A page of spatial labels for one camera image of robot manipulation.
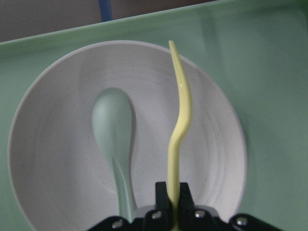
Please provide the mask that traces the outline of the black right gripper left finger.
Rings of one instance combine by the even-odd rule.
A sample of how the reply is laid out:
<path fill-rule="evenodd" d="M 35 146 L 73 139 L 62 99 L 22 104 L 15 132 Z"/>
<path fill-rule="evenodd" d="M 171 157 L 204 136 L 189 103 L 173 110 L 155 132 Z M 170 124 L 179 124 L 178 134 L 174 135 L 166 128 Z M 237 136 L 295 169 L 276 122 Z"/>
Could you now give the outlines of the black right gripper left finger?
<path fill-rule="evenodd" d="M 172 206 L 164 181 L 155 183 L 155 205 L 143 219 L 144 231 L 169 231 L 172 228 Z"/>

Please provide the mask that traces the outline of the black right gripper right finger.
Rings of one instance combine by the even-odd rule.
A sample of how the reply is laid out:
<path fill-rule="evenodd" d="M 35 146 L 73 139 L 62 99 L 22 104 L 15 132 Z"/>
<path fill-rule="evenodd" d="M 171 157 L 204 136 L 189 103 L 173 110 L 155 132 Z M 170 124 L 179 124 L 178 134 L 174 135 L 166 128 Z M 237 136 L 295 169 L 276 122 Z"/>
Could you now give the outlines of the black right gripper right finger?
<path fill-rule="evenodd" d="M 179 226 L 181 231 L 216 231 L 216 211 L 205 205 L 195 205 L 188 183 L 180 183 Z"/>

